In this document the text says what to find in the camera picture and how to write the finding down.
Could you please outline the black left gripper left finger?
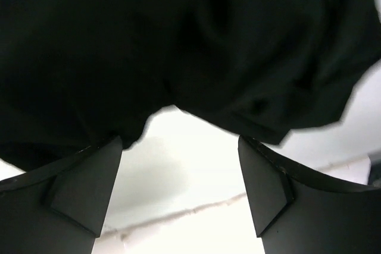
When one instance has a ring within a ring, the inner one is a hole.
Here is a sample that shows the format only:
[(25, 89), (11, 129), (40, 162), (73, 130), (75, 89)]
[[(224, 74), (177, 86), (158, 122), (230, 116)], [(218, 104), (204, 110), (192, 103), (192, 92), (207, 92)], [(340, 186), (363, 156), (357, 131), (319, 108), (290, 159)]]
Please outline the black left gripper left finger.
[(2, 254), (91, 253), (121, 161), (119, 137), (1, 181)]

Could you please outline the black trousers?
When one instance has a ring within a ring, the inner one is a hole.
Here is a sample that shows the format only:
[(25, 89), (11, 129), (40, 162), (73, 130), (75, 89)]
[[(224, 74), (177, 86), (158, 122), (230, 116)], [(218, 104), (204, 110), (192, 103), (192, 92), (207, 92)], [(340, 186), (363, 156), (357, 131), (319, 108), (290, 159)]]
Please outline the black trousers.
[(340, 120), (374, 0), (1, 0), (1, 158), (31, 171), (174, 105), (279, 144)]

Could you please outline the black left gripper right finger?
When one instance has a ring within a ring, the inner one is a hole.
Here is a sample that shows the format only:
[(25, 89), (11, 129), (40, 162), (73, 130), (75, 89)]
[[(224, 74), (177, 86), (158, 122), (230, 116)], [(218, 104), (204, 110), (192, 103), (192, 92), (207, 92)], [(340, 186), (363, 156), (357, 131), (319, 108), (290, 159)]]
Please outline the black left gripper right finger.
[(341, 180), (241, 136), (239, 161), (266, 254), (379, 254), (380, 189)]

